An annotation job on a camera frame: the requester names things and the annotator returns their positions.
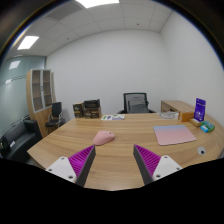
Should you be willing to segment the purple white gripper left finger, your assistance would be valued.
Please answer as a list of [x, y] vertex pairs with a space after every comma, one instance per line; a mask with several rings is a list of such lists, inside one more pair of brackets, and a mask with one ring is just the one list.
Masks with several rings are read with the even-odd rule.
[[83, 187], [95, 158], [95, 146], [89, 146], [70, 157], [60, 157], [46, 171]]

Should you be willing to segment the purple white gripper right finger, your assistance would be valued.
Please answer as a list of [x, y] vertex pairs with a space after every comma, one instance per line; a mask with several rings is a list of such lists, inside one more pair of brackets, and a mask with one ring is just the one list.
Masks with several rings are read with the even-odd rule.
[[168, 155], [159, 156], [139, 145], [134, 145], [133, 155], [145, 185], [182, 169]]

